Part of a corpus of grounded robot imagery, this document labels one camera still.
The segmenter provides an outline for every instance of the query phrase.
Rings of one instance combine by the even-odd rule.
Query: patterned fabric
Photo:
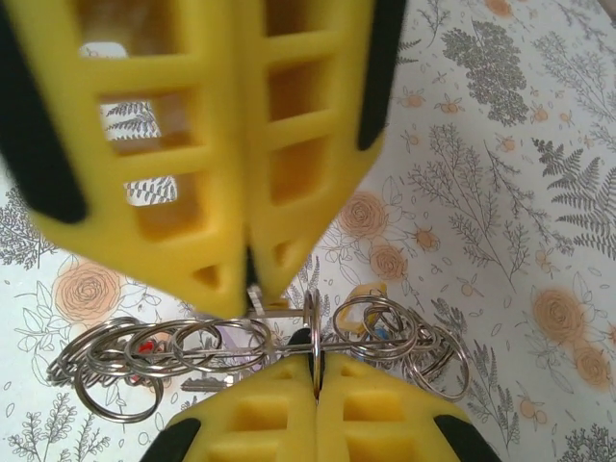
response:
[[[330,329],[354,287],[386,282],[464,339],[474,378],[459,405],[502,460],[614,461],[616,30],[596,0],[409,3],[384,151],[286,295],[300,307],[319,287]],[[111,138],[157,136],[147,102],[101,115]],[[166,321],[190,307],[58,249],[8,174],[0,188],[0,458],[139,460],[205,395],[168,381],[151,419],[108,423],[49,387],[45,369],[110,317]],[[151,179],[127,194],[159,203],[175,187]],[[298,326],[270,322],[277,343]],[[124,412],[153,399],[122,385],[93,395]]]

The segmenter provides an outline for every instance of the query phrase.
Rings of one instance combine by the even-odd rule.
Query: floral tablecloth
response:
[[[330,328],[354,287],[387,282],[464,339],[474,379],[459,405],[502,460],[615,461],[616,29],[596,0],[409,3],[383,153],[287,296],[298,307],[318,286]],[[113,136],[157,130],[145,103],[101,114]],[[151,419],[109,423],[45,369],[109,317],[190,307],[56,248],[8,174],[0,188],[0,458],[139,460],[204,395],[169,382]],[[173,188],[127,191],[151,203]],[[297,325],[270,327],[285,342]],[[153,395],[114,386],[98,398],[130,411]]]

